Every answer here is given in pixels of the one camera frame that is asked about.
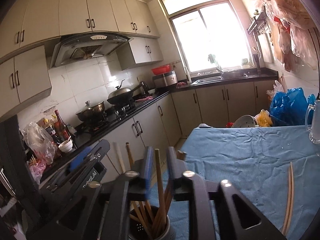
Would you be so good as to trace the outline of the wooden chopstick bundle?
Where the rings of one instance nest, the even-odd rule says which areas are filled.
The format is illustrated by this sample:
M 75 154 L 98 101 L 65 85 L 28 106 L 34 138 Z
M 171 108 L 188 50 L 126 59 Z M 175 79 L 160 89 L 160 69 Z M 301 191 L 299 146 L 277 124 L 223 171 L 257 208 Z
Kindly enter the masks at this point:
M 154 216 L 153 216 L 153 213 L 152 213 L 151 205 L 150 205 L 148 200 L 145 201 L 145 207 L 146 207 L 146 209 L 148 211 L 148 214 L 149 214 L 149 216 L 151 218 L 151 221 L 153 222 L 154 221 Z
M 187 154 L 185 152 L 182 152 L 182 151 L 177 151 L 176 157 L 177 157 L 178 160 L 185 161 L 185 159 L 187 157 Z
M 143 228 L 145 229 L 149 239 L 152 239 L 152 235 L 149 232 L 148 226 L 146 225 L 146 223 L 145 223 L 145 221 L 143 219 L 143 216 L 142 216 L 142 214 L 141 214 L 136 202 L 132 202 L 132 205 L 133 205 L 133 208 L 134 208 L 134 210 L 135 210 L 135 212 L 136 212 L 136 214 L 138 216 L 138 219 L 139 219 L 140 223 L 142 224 Z
M 133 168 L 135 161 L 134 161 L 133 156 L 132 156 L 130 143 L 126 142 L 125 147 L 126 147 L 127 156 L 128 156 L 128 159 L 129 159 L 130 168 Z

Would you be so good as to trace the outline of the wooden chopstick single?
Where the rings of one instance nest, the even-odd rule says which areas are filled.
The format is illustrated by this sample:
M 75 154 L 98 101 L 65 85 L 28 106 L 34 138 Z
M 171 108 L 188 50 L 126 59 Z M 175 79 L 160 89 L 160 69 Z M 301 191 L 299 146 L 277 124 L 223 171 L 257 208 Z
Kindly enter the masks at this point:
M 117 154 L 121 170 L 122 170 L 123 173 L 125 173 L 126 172 L 126 168 L 125 168 L 125 165 L 124 165 L 124 162 L 123 162 L 123 158 L 122 158 L 122 155 L 121 155 L 120 147 L 119 147 L 117 142 L 113 142 L 112 144 L 113 144 L 115 152 Z

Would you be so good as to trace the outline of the long wooden chopstick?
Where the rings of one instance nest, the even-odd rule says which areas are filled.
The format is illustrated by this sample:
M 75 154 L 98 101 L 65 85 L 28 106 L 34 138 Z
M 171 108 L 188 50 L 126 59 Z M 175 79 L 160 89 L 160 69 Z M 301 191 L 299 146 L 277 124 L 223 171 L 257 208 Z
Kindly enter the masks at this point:
M 161 171 L 161 159 L 160 159 L 160 150 L 158 148 L 155 149 L 155 160 L 156 160 L 156 172 L 157 172 L 157 186 L 158 186 L 158 198 L 159 198 L 159 219 L 158 223 L 155 226 L 155 230 L 159 231 L 163 224 L 166 222 L 166 214 L 165 214 L 165 198 L 163 191 L 163 181 L 162 181 L 162 171 Z

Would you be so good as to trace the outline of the black utensil holder cup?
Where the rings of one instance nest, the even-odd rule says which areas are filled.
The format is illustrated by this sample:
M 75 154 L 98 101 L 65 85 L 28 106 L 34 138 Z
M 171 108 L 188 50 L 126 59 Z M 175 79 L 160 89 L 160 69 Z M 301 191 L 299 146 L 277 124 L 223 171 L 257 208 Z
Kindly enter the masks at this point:
M 176 232 L 171 226 L 169 216 L 167 216 L 166 224 L 159 231 L 155 230 L 155 226 L 158 223 L 157 211 L 158 207 L 151 205 L 152 213 L 154 216 L 154 221 L 151 221 L 151 218 L 148 214 L 148 211 L 144 205 L 144 212 L 138 206 L 143 219 L 148 226 L 149 232 L 152 235 L 152 239 L 176 239 Z M 129 239 L 149 239 L 145 229 L 140 223 L 138 216 L 134 209 L 130 211 L 129 214 Z

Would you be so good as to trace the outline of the kitchen sink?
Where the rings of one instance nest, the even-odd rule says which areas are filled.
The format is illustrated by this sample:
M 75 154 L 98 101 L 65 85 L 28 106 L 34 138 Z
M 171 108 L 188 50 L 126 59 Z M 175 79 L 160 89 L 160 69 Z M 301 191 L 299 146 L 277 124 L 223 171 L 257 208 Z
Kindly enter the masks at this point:
M 212 83 L 215 81 L 229 80 L 229 79 L 233 80 L 233 79 L 239 79 L 239 78 L 244 78 L 244 77 L 248 77 L 248 75 L 243 72 L 239 72 L 239 71 L 225 72 L 219 76 L 212 76 L 212 77 L 198 79 L 198 80 L 194 81 L 191 85 L 192 86 L 202 85 L 205 83 Z

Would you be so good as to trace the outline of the pink plastic bag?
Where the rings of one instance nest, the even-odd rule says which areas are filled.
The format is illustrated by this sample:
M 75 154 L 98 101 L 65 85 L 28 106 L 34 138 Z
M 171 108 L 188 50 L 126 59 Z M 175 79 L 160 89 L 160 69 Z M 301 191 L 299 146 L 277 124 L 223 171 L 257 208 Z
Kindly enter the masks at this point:
M 40 185 L 40 180 L 42 178 L 43 172 L 45 171 L 46 167 L 47 167 L 47 164 L 43 162 L 34 163 L 29 166 L 31 175 L 38 185 Z

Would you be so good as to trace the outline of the white ceramic bowl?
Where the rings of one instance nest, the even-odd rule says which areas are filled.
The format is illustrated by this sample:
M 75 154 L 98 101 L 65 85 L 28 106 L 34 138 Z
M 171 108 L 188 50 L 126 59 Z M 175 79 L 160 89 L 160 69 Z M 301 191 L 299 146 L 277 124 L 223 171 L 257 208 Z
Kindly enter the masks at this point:
M 59 145 L 59 150 L 63 153 L 68 153 L 73 148 L 73 142 L 71 139 L 64 141 Z

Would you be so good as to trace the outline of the white plastic bag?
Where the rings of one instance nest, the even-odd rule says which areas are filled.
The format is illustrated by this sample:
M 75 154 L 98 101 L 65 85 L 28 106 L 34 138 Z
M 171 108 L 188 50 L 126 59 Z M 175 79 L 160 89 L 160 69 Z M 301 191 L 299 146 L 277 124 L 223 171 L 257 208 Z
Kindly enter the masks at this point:
M 35 122 L 30 122 L 22 131 L 23 140 L 36 155 L 37 159 L 47 165 L 53 163 L 55 157 L 54 141 L 49 133 Z

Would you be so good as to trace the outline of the gas stove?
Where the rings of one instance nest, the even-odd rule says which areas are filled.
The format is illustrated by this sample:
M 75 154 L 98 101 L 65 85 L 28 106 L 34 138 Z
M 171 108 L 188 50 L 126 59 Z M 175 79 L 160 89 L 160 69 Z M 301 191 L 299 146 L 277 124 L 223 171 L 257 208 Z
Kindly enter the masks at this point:
M 79 126 L 78 131 L 93 134 L 100 129 L 110 126 L 114 122 L 120 121 L 135 109 L 135 102 L 131 102 L 122 108 L 120 106 L 112 106 L 97 117 L 83 122 Z

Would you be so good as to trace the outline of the wok with lid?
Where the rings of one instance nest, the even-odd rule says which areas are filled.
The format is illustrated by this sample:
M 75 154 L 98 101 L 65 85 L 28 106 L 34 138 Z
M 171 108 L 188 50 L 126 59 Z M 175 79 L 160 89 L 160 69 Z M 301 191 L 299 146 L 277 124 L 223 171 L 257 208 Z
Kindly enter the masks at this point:
M 109 94 L 107 99 L 108 103 L 112 105 L 127 103 L 132 99 L 134 91 L 138 90 L 142 86 L 139 84 L 133 89 L 129 87 L 122 87 L 123 81 L 124 80 L 122 80 L 120 85 L 116 87 L 115 91 Z

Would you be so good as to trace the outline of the yellow plastic bag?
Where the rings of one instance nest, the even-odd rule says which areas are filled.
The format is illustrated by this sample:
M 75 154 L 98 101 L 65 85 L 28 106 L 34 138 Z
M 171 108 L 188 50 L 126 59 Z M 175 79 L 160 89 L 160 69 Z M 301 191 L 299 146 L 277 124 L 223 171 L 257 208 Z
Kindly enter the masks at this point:
M 255 116 L 257 125 L 260 127 L 271 127 L 273 126 L 272 119 L 268 111 L 262 109 L 259 114 Z

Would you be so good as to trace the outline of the silver rice cooker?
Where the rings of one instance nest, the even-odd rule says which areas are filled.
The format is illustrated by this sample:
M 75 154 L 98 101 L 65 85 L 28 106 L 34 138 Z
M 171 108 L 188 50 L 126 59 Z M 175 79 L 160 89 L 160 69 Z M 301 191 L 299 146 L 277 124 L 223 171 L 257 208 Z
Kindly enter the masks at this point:
M 175 71 L 166 72 L 152 77 L 156 88 L 169 87 L 177 83 Z

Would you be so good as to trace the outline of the red basin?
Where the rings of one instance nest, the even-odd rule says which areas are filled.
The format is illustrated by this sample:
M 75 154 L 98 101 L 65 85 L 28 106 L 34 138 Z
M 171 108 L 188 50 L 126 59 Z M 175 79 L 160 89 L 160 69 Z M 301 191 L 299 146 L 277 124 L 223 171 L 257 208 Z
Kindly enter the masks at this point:
M 161 75 L 171 71 L 171 66 L 169 64 L 166 64 L 157 68 L 152 68 L 151 71 L 153 72 L 154 75 Z

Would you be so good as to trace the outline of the blue plastic bag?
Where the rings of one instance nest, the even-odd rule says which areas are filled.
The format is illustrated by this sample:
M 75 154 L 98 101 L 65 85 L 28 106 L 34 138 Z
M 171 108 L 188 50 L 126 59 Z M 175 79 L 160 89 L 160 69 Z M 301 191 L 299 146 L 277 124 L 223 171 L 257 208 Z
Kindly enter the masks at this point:
M 276 92 L 268 110 L 273 126 L 305 125 L 307 108 L 315 100 L 314 94 L 306 98 L 302 88 L 291 88 L 286 93 Z

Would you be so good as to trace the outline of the wall utensil rack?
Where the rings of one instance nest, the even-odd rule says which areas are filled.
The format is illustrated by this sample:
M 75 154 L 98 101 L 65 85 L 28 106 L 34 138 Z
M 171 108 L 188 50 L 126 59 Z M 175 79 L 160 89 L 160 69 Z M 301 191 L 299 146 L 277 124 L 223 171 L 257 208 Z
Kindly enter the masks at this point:
M 270 27 L 270 21 L 265 8 L 262 9 L 258 16 L 254 16 L 251 20 L 252 22 L 247 29 L 248 35 L 262 35 L 266 33 L 266 30 Z

